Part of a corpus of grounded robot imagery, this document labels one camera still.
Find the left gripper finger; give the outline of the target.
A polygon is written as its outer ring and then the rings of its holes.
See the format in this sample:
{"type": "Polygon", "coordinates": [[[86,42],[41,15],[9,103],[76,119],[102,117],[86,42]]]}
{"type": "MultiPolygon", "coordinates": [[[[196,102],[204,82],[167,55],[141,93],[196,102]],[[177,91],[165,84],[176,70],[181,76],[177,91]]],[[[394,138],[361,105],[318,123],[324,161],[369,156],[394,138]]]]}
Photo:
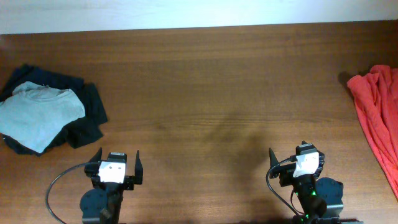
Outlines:
{"type": "Polygon", "coordinates": [[[142,162],[140,160],[139,150],[136,152],[136,161],[134,166],[134,183],[142,184],[143,182],[144,169],[142,166],[142,162]]]}
{"type": "Polygon", "coordinates": [[[102,148],[99,148],[95,155],[89,160],[89,162],[99,162],[102,157],[102,148]]]}

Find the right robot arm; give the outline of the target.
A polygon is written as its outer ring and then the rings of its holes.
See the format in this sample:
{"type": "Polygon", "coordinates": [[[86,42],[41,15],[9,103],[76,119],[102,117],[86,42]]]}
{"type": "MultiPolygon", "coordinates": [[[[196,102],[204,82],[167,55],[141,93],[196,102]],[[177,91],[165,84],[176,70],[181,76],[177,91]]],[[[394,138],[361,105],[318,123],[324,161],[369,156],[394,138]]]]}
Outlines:
{"type": "Polygon", "coordinates": [[[357,219],[342,219],[342,182],[320,177],[325,164],[325,155],[313,144],[302,141],[295,148],[295,154],[279,161],[269,149],[270,168],[266,174],[269,190],[291,211],[291,223],[297,224],[349,224],[360,223],[357,219]],[[293,202],[284,200],[271,186],[271,179],[279,179],[281,187],[292,187],[290,195],[298,198],[302,211],[293,202]]]}

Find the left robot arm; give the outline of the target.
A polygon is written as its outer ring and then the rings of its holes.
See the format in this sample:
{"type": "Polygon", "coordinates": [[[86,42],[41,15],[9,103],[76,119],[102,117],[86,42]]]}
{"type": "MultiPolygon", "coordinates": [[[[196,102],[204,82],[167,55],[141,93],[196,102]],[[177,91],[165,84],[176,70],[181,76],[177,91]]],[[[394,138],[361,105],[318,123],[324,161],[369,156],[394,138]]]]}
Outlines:
{"type": "Polygon", "coordinates": [[[102,150],[99,149],[84,168],[93,188],[80,200],[82,222],[118,224],[123,193],[142,184],[144,169],[139,151],[135,156],[134,175],[126,175],[127,154],[110,152],[105,160],[101,156],[102,150]]]}

